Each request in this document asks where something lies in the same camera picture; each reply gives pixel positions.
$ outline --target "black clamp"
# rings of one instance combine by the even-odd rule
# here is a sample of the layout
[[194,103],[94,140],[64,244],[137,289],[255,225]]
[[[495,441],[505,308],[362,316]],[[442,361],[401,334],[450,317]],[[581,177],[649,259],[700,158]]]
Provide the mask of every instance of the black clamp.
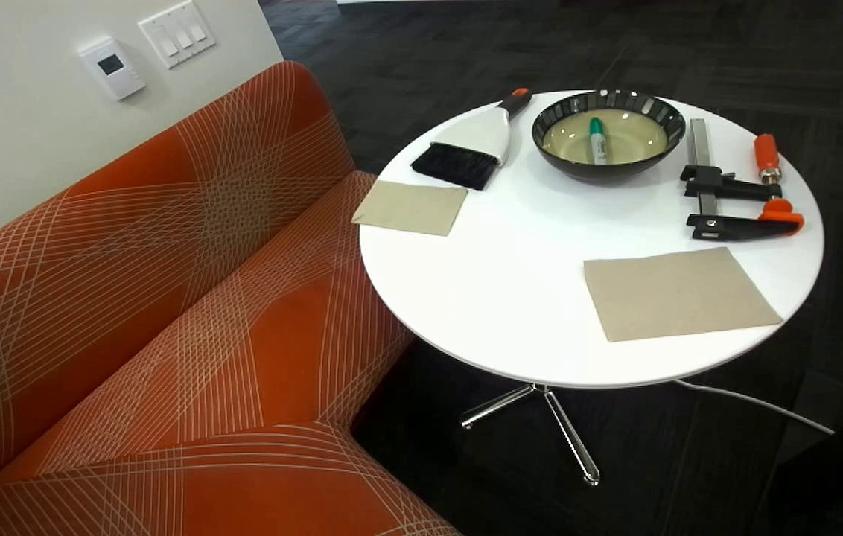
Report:
[[755,200],[772,203],[780,200],[780,185],[752,185],[737,180],[733,171],[719,171],[718,165],[688,163],[681,170],[684,197],[696,197],[700,213],[688,213],[688,225],[694,225],[691,237],[700,241],[751,241],[772,235],[791,235],[801,224],[782,213],[772,213],[767,209],[751,218],[724,218],[718,213],[718,200]]

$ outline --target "thermostat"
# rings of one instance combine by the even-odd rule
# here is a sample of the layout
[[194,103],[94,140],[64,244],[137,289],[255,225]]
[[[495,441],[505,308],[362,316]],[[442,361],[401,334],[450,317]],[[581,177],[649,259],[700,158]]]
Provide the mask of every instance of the thermostat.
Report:
[[125,101],[145,87],[109,36],[80,45],[76,57],[82,58],[89,76],[94,76],[112,101]]

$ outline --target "striped upholstery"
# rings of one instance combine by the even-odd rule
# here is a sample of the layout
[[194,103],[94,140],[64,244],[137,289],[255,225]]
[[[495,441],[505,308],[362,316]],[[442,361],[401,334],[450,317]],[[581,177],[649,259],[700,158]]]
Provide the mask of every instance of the striped upholstery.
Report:
[[365,188],[283,63],[0,230],[0,533],[450,533],[347,433]]

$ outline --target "metal table leg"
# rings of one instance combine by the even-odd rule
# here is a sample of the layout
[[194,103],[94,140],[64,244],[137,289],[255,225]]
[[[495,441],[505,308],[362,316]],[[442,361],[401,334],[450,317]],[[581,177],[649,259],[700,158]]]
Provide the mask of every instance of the metal table leg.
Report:
[[497,399],[487,399],[483,404],[475,404],[472,411],[468,411],[469,416],[460,420],[465,429],[472,429],[475,420],[490,416],[495,411],[520,402],[523,395],[536,392],[536,384],[523,384],[515,390],[499,392]]
[[576,438],[576,431],[575,431],[565,408],[560,404],[556,392],[550,386],[544,386],[544,384],[542,386],[539,384],[523,384],[523,386],[505,390],[497,399],[487,399],[487,402],[475,404],[472,411],[468,411],[460,426],[472,429],[475,420],[486,420],[486,416],[497,413],[499,408],[515,404],[515,402],[520,402],[523,395],[530,395],[536,390],[542,390],[542,399],[544,399],[550,416],[556,420],[556,426],[560,426],[560,431],[562,431],[562,438],[565,438],[565,444],[569,444],[569,448],[572,448],[572,456],[575,456],[575,460],[576,460],[576,466],[582,472],[581,478],[585,484],[597,484],[600,481],[600,471],[597,471],[596,459],[590,456],[585,444]]
[[560,426],[560,431],[562,431],[562,438],[565,438],[565,444],[569,444],[569,448],[572,448],[572,456],[575,456],[575,460],[582,472],[581,478],[596,489],[600,481],[600,471],[597,471],[596,459],[590,456],[585,444],[576,438],[576,431],[575,431],[569,413],[562,411],[556,392],[550,392],[550,386],[542,386],[542,399],[544,399],[550,416],[556,420],[556,426]]

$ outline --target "light switch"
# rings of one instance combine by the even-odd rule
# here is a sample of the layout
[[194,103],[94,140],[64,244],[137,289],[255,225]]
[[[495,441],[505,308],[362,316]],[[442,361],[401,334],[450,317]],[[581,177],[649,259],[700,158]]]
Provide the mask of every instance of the light switch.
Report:
[[215,45],[215,36],[203,17],[203,12],[194,5],[194,0],[176,2],[168,9],[159,9],[142,20],[137,20],[142,36],[147,39],[153,57],[159,64],[176,67],[179,63],[209,49]]

